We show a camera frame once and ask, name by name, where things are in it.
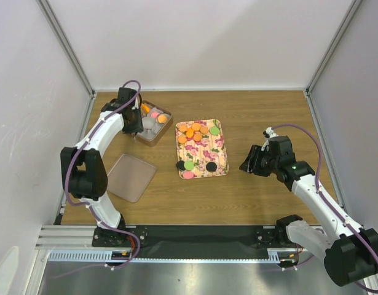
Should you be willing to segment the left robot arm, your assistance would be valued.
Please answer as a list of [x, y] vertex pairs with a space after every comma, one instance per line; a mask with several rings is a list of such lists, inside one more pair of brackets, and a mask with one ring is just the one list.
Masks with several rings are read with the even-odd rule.
[[141, 87], [122, 86], [117, 98], [106, 103], [94, 126], [73, 147], [60, 152], [61, 177], [66, 201], [74, 207], [86, 207], [96, 219], [97, 228], [106, 230], [106, 239], [114, 246], [126, 242], [124, 217], [107, 193], [108, 176], [103, 156], [118, 133], [143, 131]]

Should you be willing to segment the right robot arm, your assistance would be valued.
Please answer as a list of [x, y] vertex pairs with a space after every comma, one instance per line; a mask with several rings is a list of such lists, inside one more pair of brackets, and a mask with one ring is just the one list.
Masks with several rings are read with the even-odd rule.
[[378, 233], [364, 229], [336, 203], [312, 167], [296, 160], [287, 136], [270, 136], [263, 146], [253, 145], [239, 169], [262, 177], [274, 174], [320, 223], [318, 231], [298, 215], [279, 219], [275, 239], [280, 246], [297, 243], [309, 250], [337, 286], [378, 274]]

